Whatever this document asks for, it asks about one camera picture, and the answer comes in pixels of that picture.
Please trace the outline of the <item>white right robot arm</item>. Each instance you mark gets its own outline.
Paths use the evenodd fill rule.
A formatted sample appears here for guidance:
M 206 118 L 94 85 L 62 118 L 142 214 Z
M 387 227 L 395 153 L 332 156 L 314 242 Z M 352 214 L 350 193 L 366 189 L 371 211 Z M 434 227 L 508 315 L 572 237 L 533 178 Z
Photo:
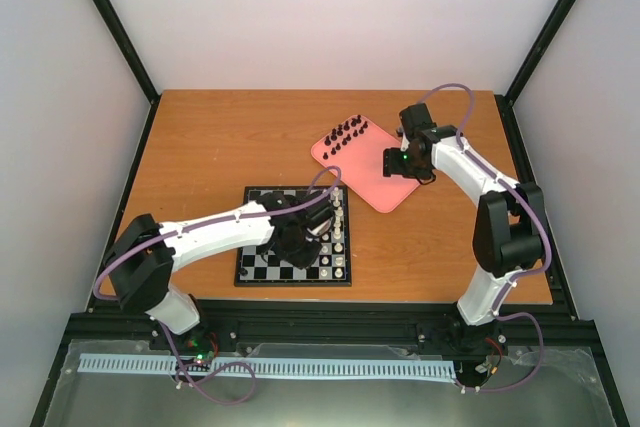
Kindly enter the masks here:
M 384 150 L 383 175 L 426 183 L 440 172 L 476 206 L 477 267 L 457 310 L 469 326 L 490 323 L 518 279 L 537 262 L 550 260 L 542 191 L 501 173 L 458 129 L 437 125 L 424 103 L 403 109 L 399 118 L 401 146 Z

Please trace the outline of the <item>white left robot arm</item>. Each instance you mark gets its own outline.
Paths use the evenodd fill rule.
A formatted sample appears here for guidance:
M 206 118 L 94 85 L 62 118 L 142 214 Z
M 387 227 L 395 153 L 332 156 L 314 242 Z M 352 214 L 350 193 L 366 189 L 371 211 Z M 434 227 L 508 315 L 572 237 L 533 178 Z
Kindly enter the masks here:
M 148 315 L 184 348 L 197 349 L 207 340 L 208 325 L 194 298 L 172 284 L 175 272 L 245 247 L 309 268 L 322 248 L 319 237 L 333 218 L 328 189 L 303 197 L 271 192 L 234 210 L 189 221 L 160 223 L 140 215 L 106 255 L 94 294 L 115 301 L 124 313 Z

